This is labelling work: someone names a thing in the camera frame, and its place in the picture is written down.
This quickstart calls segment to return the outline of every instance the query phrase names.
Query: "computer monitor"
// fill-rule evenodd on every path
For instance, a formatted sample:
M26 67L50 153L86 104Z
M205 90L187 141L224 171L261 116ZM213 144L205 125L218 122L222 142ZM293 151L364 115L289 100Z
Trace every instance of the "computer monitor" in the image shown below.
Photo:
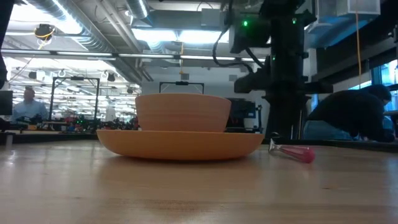
M12 115L12 91L0 91L0 115Z

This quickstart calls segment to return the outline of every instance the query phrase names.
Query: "workbench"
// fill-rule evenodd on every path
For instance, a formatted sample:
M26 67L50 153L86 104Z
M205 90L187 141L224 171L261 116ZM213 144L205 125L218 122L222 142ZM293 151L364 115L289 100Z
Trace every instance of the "workbench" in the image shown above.
M396 154L315 151L313 164L266 146L233 161L165 162L98 141L15 144L0 149L0 222L398 223Z

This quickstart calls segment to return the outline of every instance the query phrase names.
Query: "person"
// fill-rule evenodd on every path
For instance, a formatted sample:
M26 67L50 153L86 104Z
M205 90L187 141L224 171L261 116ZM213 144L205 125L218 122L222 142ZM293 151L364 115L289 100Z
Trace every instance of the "person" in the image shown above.
M355 140L361 136L392 142L393 133L383 127L384 106L390 101L391 93L384 85L333 93L308 116L302 139Z
M16 123L16 119L22 116L33 118L36 115L40 115L42 119L47 119L49 117L49 112L45 108L45 105L34 100L34 98L35 91L31 88L26 88L24 92L24 101L14 106L11 118L12 123Z

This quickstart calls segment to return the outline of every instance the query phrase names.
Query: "plate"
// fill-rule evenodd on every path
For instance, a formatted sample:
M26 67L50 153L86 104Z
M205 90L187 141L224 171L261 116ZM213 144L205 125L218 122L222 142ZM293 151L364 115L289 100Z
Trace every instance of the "plate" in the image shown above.
M170 160L235 159L254 152L263 134L97 130L108 150L129 157Z

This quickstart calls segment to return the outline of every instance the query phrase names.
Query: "orange bowl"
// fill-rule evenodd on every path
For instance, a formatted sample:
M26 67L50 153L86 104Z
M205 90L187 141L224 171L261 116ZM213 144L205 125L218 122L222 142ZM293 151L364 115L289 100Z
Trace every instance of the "orange bowl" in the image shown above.
M146 159L206 161L235 159L254 152L263 134L185 131L97 130L108 150Z
M136 98L143 131L225 130L231 102L225 98L188 93L159 93Z

